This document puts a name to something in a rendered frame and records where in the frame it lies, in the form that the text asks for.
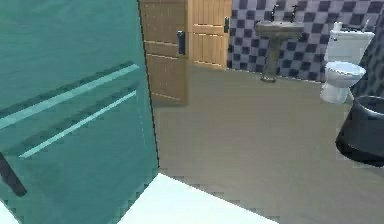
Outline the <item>grey pedestal sink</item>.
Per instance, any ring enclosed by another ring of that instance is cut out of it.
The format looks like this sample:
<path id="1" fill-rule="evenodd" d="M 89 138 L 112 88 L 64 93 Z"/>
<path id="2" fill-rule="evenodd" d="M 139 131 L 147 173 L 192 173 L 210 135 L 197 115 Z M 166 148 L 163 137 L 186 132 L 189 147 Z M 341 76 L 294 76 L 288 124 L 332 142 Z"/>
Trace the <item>grey pedestal sink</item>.
<path id="1" fill-rule="evenodd" d="M 275 83 L 278 58 L 282 43 L 288 39 L 298 39 L 304 31 L 303 22 L 259 21 L 255 24 L 255 32 L 259 37 L 268 38 L 266 60 L 261 80 Z"/>

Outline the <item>light wooden room door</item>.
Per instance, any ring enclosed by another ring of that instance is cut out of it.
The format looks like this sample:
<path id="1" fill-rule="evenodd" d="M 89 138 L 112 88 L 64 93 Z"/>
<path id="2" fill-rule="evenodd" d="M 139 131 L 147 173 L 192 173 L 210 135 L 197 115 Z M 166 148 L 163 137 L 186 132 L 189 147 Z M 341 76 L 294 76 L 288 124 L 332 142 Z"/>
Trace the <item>light wooden room door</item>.
<path id="1" fill-rule="evenodd" d="M 187 103 L 187 0 L 138 0 L 147 73 L 155 106 Z M 185 32 L 185 55 L 177 31 Z"/>
<path id="2" fill-rule="evenodd" d="M 194 64 L 226 70 L 230 29 L 224 33 L 224 19 L 231 18 L 232 0 L 188 0 L 189 58 Z"/>

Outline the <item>black round bin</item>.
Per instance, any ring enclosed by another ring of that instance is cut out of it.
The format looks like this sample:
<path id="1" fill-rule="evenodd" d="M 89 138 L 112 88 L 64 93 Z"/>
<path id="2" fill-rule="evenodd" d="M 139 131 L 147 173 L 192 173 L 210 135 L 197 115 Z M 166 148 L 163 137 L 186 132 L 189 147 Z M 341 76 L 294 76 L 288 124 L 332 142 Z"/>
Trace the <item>black round bin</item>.
<path id="1" fill-rule="evenodd" d="M 356 97 L 335 144 L 353 161 L 384 167 L 384 97 Z"/>

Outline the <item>teal glass shower screen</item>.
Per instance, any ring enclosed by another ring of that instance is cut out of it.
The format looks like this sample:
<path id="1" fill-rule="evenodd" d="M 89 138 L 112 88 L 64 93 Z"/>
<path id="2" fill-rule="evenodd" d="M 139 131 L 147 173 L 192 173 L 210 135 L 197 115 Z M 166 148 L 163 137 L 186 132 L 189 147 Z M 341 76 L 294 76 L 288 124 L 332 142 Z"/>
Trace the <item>teal glass shower screen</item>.
<path id="1" fill-rule="evenodd" d="M 0 0 L 0 224 L 118 224 L 157 168 L 138 0 Z"/>

